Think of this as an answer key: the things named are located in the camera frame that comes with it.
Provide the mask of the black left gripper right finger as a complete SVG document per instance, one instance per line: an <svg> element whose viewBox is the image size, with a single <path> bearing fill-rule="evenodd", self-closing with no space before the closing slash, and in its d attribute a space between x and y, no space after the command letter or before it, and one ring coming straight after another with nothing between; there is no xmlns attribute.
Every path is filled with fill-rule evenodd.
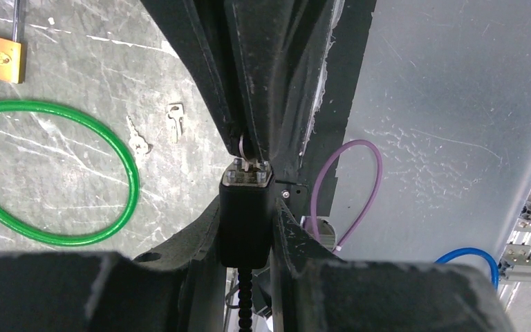
<svg viewBox="0 0 531 332"><path fill-rule="evenodd" d="M270 255L275 331L509 331L496 291L456 264L344 261L276 202Z"/></svg>

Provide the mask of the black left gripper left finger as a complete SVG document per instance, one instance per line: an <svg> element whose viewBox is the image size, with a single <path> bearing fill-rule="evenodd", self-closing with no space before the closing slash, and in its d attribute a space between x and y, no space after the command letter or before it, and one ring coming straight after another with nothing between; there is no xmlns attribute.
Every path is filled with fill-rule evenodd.
<svg viewBox="0 0 531 332"><path fill-rule="evenodd" d="M221 331L219 203L135 259L0 252L0 331Z"/></svg>

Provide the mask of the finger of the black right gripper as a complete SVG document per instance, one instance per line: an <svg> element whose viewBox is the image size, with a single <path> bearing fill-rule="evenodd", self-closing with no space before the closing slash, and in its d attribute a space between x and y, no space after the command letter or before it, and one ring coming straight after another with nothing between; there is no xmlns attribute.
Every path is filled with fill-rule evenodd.
<svg viewBox="0 0 531 332"><path fill-rule="evenodd" d="M227 152L240 156L243 106L225 2L144 0L142 5L192 76Z"/></svg>
<svg viewBox="0 0 531 332"><path fill-rule="evenodd" d="M258 160L272 161L283 137L290 85L332 1L225 1L245 127Z"/></svg>

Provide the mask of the silver key bunch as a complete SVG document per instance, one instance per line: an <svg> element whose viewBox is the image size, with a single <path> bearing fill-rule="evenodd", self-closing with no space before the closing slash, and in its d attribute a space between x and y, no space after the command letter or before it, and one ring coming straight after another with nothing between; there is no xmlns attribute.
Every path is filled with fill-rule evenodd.
<svg viewBox="0 0 531 332"><path fill-rule="evenodd" d="M166 116L171 129L171 142L176 144L183 134L183 118L185 116L183 104L169 104Z"/></svg>

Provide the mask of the small silver key pair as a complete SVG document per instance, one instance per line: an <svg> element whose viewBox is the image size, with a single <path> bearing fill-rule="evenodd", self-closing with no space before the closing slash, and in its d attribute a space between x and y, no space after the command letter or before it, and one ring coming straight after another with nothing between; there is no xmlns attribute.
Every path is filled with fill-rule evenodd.
<svg viewBox="0 0 531 332"><path fill-rule="evenodd" d="M129 141L128 144L130 148L134 151L136 155L147 155L151 149L147 141L139 134L136 129L131 117L126 115L127 128L129 130Z"/></svg>

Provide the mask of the brass padlock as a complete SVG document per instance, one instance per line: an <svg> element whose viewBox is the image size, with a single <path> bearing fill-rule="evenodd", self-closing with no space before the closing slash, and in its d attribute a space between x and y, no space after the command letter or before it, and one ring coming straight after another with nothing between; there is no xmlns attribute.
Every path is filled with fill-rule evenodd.
<svg viewBox="0 0 531 332"><path fill-rule="evenodd" d="M0 80L21 84L25 78L26 52L21 43L19 28L21 18L21 1L13 5L12 38L0 37Z"/></svg>

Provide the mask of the green cable lock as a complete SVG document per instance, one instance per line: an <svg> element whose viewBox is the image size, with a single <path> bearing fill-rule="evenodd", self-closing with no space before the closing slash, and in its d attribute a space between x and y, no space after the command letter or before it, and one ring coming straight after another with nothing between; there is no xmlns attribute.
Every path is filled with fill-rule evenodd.
<svg viewBox="0 0 531 332"><path fill-rule="evenodd" d="M50 102L33 100L2 100L0 113L7 112L34 112L45 113L52 116L66 118L76 122L103 139L117 154L127 175L128 197L123 211L117 219L106 228L83 235L55 234L40 230L18 219L0 206L0 224L28 239L53 246L80 247L89 246L107 240L128 224L138 205L140 195L140 177L135 158L129 148L98 119L77 109Z"/></svg>

